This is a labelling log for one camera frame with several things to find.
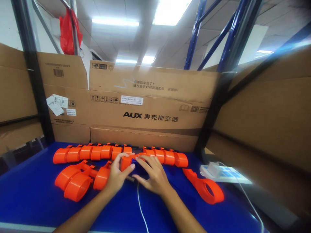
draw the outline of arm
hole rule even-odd
[[[150,178],[145,180],[138,175],[133,175],[146,189],[160,195],[167,206],[180,233],[206,233],[188,208],[182,202],[177,192],[170,185],[163,166],[157,157],[142,155],[136,158],[137,162],[147,171]]]
[[[123,172],[119,170],[120,160],[122,156],[128,157],[126,153],[120,153],[111,164],[110,175],[105,188],[94,197],[79,212],[71,216],[66,222],[56,228],[54,233],[84,233],[88,232],[97,216],[103,208],[121,189],[125,178],[134,170],[135,165],[132,164]]]

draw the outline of hand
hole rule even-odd
[[[145,180],[139,175],[133,175],[133,177],[136,178],[146,189],[160,195],[161,197],[173,189],[167,179],[163,166],[157,157],[141,155],[136,157],[136,160],[146,170],[150,178]]]
[[[109,190],[113,194],[116,194],[122,188],[125,178],[134,170],[135,164],[131,164],[123,172],[120,171],[120,160],[123,156],[128,157],[129,155],[127,153],[120,153],[111,164],[109,178],[103,190]]]

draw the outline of ceiling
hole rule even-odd
[[[311,21],[310,1],[263,0],[256,24],[269,26],[259,47],[275,51]],[[54,17],[64,16],[60,1],[38,0]],[[214,0],[208,0],[208,9]],[[137,60],[155,56],[153,66],[183,69],[199,0],[192,0],[176,26],[152,25],[157,0],[77,0],[77,16],[83,42],[104,60]],[[197,69],[207,44],[217,37],[239,4],[222,0],[201,24],[191,69]],[[92,24],[93,17],[138,20],[138,27]]]

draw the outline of qr code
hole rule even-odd
[[[56,77],[63,77],[64,76],[64,71],[63,70],[58,70],[58,69],[53,69],[54,75]]]
[[[192,106],[191,112],[198,112],[199,111],[199,106]]]

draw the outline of barcode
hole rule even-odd
[[[64,76],[63,70],[53,69],[53,71],[54,71],[54,75],[57,77],[63,77]]]

